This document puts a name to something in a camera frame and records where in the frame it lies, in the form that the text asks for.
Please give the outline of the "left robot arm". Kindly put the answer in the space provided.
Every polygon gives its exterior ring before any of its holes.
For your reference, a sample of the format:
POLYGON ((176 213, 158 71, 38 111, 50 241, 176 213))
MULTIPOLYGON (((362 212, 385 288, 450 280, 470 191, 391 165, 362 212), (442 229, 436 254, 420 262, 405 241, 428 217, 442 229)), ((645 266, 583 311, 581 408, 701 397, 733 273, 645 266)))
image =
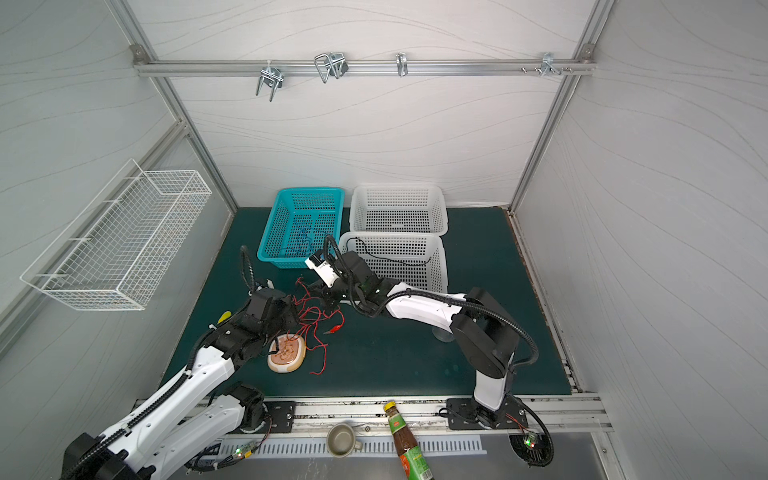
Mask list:
POLYGON ((245 305, 196 340, 183 367, 144 403, 101 434, 81 434, 65 450, 64 479, 166 479, 226 433, 264 421, 264 395, 236 383, 201 413, 201 400, 259 356, 277 354, 280 336, 297 327, 292 297, 258 279, 246 247, 241 274, 245 305))

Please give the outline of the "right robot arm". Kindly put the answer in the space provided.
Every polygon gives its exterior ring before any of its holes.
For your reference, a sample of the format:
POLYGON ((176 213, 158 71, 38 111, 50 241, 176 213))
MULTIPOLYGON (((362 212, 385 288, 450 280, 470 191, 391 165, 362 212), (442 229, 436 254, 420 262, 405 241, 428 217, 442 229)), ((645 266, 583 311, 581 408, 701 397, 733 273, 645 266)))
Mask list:
POLYGON ((453 336, 475 370, 473 401, 491 419, 510 397, 509 384, 523 366, 533 365, 539 348, 532 336, 486 290, 446 294, 377 276, 355 252, 316 252, 305 264, 327 304, 348 302, 358 314, 421 322, 453 336))

